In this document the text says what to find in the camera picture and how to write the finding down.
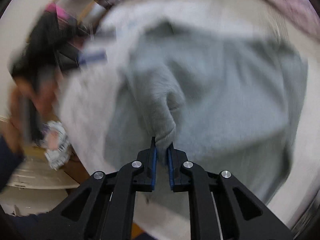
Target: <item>metal bolt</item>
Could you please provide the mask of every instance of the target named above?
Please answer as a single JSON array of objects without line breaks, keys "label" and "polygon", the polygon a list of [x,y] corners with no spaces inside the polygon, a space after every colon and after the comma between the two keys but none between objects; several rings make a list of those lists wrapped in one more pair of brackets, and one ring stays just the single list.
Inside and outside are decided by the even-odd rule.
[{"label": "metal bolt", "polygon": [[102,179],[102,178],[103,178],[103,173],[102,173],[101,171],[97,171],[97,172],[93,175],[93,177],[94,177],[95,179]]},{"label": "metal bolt", "polygon": [[140,168],[142,163],[139,161],[134,161],[133,163],[131,163],[132,167],[134,168]]},{"label": "metal bolt", "polygon": [[231,172],[230,171],[223,171],[221,172],[222,177],[224,178],[230,178],[231,177]]},{"label": "metal bolt", "polygon": [[193,163],[192,162],[184,162],[183,166],[185,166],[186,168],[192,168]]}]

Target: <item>white wall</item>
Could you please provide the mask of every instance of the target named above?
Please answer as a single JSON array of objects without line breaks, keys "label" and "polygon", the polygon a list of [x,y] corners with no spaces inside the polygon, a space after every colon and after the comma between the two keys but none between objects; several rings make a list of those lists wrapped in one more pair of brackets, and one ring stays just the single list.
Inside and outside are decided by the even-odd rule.
[{"label": "white wall", "polygon": [[50,0],[12,0],[0,19],[0,116],[7,115],[11,54],[21,48],[37,15]]}]

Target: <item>dark sleeve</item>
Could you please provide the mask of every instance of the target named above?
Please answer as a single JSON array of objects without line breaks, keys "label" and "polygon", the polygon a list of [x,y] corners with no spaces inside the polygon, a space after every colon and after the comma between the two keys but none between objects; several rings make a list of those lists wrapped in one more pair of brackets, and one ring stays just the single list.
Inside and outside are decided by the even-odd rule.
[{"label": "dark sleeve", "polygon": [[0,192],[3,190],[13,171],[23,161],[23,155],[14,154],[7,146],[3,136],[0,137]]}]

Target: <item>white cloth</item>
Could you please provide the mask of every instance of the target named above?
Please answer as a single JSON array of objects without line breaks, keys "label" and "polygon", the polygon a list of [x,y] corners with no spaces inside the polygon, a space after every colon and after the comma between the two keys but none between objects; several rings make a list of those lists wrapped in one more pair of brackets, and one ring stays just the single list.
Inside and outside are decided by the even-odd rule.
[{"label": "white cloth", "polygon": [[[103,155],[105,135],[122,82],[120,67],[128,62],[128,52],[135,47],[139,33],[163,18],[219,35],[286,39],[308,58],[307,92],[292,171],[268,205],[291,227],[320,186],[320,149],[317,145],[320,139],[320,44],[293,27],[263,0],[128,0],[114,8],[101,23],[101,28],[115,27],[116,40],[105,44],[96,39],[86,48],[87,51],[105,48],[108,63],[76,73],[61,105],[61,121],[83,165],[89,173],[115,171]],[[141,194],[137,196],[134,219],[157,239],[189,239],[188,220],[152,202],[147,204]]]}]

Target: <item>green-gray fabric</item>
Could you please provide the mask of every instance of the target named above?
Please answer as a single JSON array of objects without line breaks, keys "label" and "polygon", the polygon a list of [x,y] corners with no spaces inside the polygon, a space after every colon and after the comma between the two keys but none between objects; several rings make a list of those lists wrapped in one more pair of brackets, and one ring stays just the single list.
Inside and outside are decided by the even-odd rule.
[{"label": "green-gray fabric", "polygon": [[[267,202],[290,171],[307,82],[306,62],[283,41],[212,36],[164,22],[141,35],[106,136],[116,168],[156,136],[158,158],[174,143],[207,171],[229,170]],[[188,217],[157,168],[150,195]]]}]

